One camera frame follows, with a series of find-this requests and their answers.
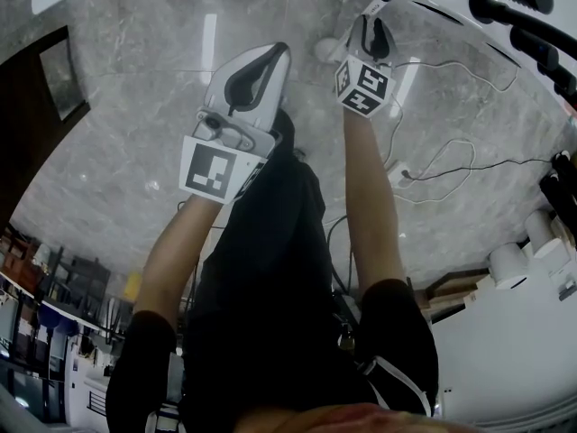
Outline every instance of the person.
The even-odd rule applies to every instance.
[[[393,193],[371,122],[343,111],[346,215],[362,311],[354,355],[337,344],[319,181],[295,157],[294,126],[282,110],[274,129],[282,143],[234,204],[203,265],[183,345],[180,420],[188,433],[426,424],[394,412],[434,410],[438,362],[406,284]],[[192,196],[151,251],[106,395],[112,433],[144,431],[165,400],[183,290],[220,209]],[[389,370],[367,375],[375,361]]]

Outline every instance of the white wall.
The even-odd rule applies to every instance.
[[[66,386],[65,386],[65,406],[66,422],[74,428],[86,428],[94,430],[96,433],[108,433],[106,417],[93,412],[87,408],[88,394],[92,390],[97,394],[105,396],[105,393],[99,392],[95,388],[90,388],[85,384],[85,380],[96,371],[102,372],[101,369],[95,369],[92,361],[77,355],[77,346],[69,345],[69,353],[66,360]],[[78,371],[72,370],[74,360],[78,359]]]
[[[543,268],[530,271],[514,290],[487,278],[465,311],[433,325],[448,419],[509,418],[577,392],[577,293],[561,302]]]

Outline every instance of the marker cube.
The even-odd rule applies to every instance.
[[[388,102],[395,87],[390,68],[376,68],[348,55],[334,74],[340,104],[357,114],[372,117]]]

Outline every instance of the electrical wire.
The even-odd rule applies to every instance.
[[[451,143],[469,144],[471,146],[471,149],[472,149],[471,163],[469,164],[469,168],[475,163],[475,159],[477,158],[477,151],[475,149],[475,145],[472,142],[466,141],[466,140],[456,140],[456,139],[450,140],[439,150],[439,152],[435,155],[433,160],[431,160],[431,162],[426,166],[425,170],[423,170],[423,172],[421,173],[421,176],[424,175],[425,173],[427,173],[428,170],[435,164],[435,162],[438,161],[444,155],[445,151],[448,149],[448,147]],[[447,198],[449,198],[454,192],[459,190],[463,186],[463,184],[465,184],[465,182],[469,179],[471,174],[472,174],[472,171],[469,170],[469,172],[467,173],[467,176],[465,178],[463,178],[463,180],[457,186],[455,186],[453,189],[451,189],[449,192],[447,192],[441,198],[427,198],[425,200],[412,200],[410,198],[404,198],[404,197],[400,196],[399,194],[393,194],[393,196],[395,198],[405,200],[406,202],[409,202],[409,203],[416,205],[416,206],[421,205],[421,204],[425,204],[427,202],[443,202],[444,200],[447,200]],[[408,189],[414,183],[415,183],[415,181],[413,180],[409,184],[407,184],[407,186],[404,186],[400,189]]]
[[[330,226],[330,225],[331,225],[332,223],[334,223],[335,221],[339,221],[342,217],[343,217],[343,216],[340,215],[340,216],[338,216],[337,218],[333,218],[332,220],[325,221],[325,222],[323,223],[323,226]]]
[[[338,218],[336,220],[336,223],[334,223],[334,225],[331,226],[331,229],[328,230],[328,235],[326,236],[326,244],[328,245],[329,252],[331,250],[331,237],[333,236],[333,231],[346,218],[347,218],[347,215],[341,216],[340,218]],[[341,288],[343,293],[347,293],[347,289],[344,287],[343,281],[341,280],[340,276],[336,272],[336,269],[334,268],[334,264],[332,264],[332,263],[331,263],[331,269],[333,271],[334,280],[336,281],[337,284],[339,284],[339,287]]]
[[[351,294],[351,281],[353,280],[353,246],[349,247],[349,280],[346,284],[346,292]]]
[[[493,169],[495,167],[503,165],[504,163],[516,163],[516,165],[523,165],[523,164],[529,163],[529,162],[551,163],[550,161],[546,161],[545,159],[526,159],[524,161],[516,161],[514,159],[506,159],[504,161],[493,163],[493,164],[487,165],[485,167],[459,167],[458,169],[442,171],[441,173],[437,173],[436,175],[431,175],[431,176],[424,177],[424,178],[420,178],[420,177],[415,178],[415,177],[412,177],[409,173],[403,173],[403,176],[405,178],[407,178],[408,180],[413,180],[413,181],[429,181],[429,180],[433,180],[435,178],[443,177],[444,175],[448,175],[449,173],[454,173],[454,172],[459,171],[459,170],[487,170],[487,169]]]
[[[395,135],[397,134],[398,129],[400,128],[401,123],[403,122],[403,117],[405,115],[405,113],[403,112],[403,107],[400,105],[399,101],[397,100],[397,98],[395,97],[395,95],[393,95],[391,93],[390,97],[393,98],[393,100],[395,101],[395,103],[397,103],[397,107],[398,107],[398,111],[400,113],[400,118],[398,119],[397,124],[395,125],[395,128],[393,128],[393,133],[390,136],[390,146],[389,146],[389,153],[387,154],[387,159],[385,159],[384,163],[382,164],[383,167],[387,167],[387,164],[389,163],[390,157],[393,155],[393,147],[395,145]]]
[[[441,62],[439,64],[429,64],[428,62],[423,62],[423,61],[409,61],[409,62],[402,62],[400,64],[398,64],[397,66],[395,66],[393,68],[393,70],[398,69],[398,68],[403,68],[405,66],[425,66],[426,68],[431,68],[431,69],[441,69],[441,68],[446,68],[448,66],[459,66],[460,68],[465,69],[469,75],[473,78],[476,78],[478,80],[480,80],[481,82],[486,83],[487,85],[489,85],[491,88],[493,88],[497,93],[505,93],[507,92],[511,87],[513,87],[513,84],[517,81],[517,75],[519,72],[518,68],[515,68],[515,76],[513,77],[513,79],[509,82],[509,84],[504,87],[503,89],[501,88],[497,88],[495,87],[494,84],[492,84],[489,80],[487,80],[485,77],[481,77],[477,74],[474,74],[473,72],[471,72],[469,70],[469,68],[467,66],[465,66],[462,62],[460,61],[454,61],[454,60],[448,60],[448,61],[444,61]]]
[[[198,262],[200,258],[197,259],[197,264],[195,264],[195,269],[192,272],[192,284],[190,284],[190,291],[188,292],[187,298],[187,305],[184,308],[184,322],[188,323],[188,306],[190,303],[194,304],[195,297],[197,295],[197,271],[198,271]]]

